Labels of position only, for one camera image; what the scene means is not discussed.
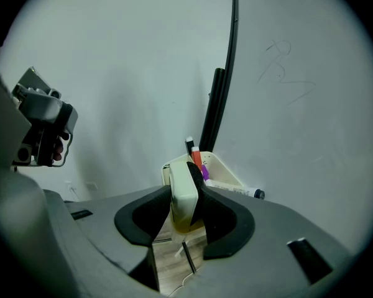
marker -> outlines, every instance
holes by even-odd
[[[185,139],[186,150],[190,156],[192,156],[192,147],[195,146],[191,136]]]
[[[207,168],[206,168],[205,165],[202,165],[202,166],[201,166],[201,173],[202,173],[202,175],[203,175],[203,179],[204,179],[205,181],[210,179],[209,171],[207,170]]]
[[[223,183],[223,182],[215,181],[212,179],[205,180],[205,184],[207,186],[218,187],[223,190],[240,193],[240,194],[243,194],[244,196],[256,197],[257,199],[262,199],[262,200],[264,200],[265,198],[265,192],[256,187],[235,186],[233,184]]]
[[[198,166],[199,170],[201,171],[201,157],[199,147],[192,147],[192,160]]]

purple marker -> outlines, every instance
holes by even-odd
[[[207,171],[207,168],[206,168],[205,165],[202,165],[202,166],[201,166],[201,173],[202,173],[202,175],[203,175],[203,179],[204,179],[205,181],[207,181],[207,180],[210,179],[210,177],[209,177],[209,171]]]

white wall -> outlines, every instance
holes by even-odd
[[[161,184],[200,139],[214,69],[224,67],[232,0],[30,0],[0,49],[13,88],[30,66],[79,113],[63,168],[22,169],[66,199]],[[85,182],[95,182],[89,191]]]
[[[214,152],[355,253],[373,228],[373,46],[342,0],[240,0],[239,12]]]

black cable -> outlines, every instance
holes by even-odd
[[[231,30],[229,32],[228,53],[225,70],[217,68],[214,74],[213,85],[210,92],[210,101],[207,108],[205,124],[200,138],[200,151],[213,151],[216,143],[219,126],[223,119],[229,85],[235,62],[237,41],[237,19],[239,17],[239,0],[232,0]]]
[[[185,244],[185,242],[182,242],[182,247],[184,248],[184,251],[185,251],[186,258],[188,260],[189,266],[191,266],[192,272],[195,274],[196,273],[196,267],[195,267],[195,264],[193,264],[193,260],[192,260],[191,254],[189,254],[189,249],[187,247],[187,244]]]

black slot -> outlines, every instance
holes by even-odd
[[[74,220],[79,220],[79,219],[82,219],[83,217],[93,215],[93,213],[91,213],[89,210],[81,210],[78,212],[71,213],[70,215],[72,215]]]
[[[305,238],[289,242],[287,246],[292,251],[294,257],[296,257],[311,284],[316,283],[332,272],[327,262],[325,262]]]

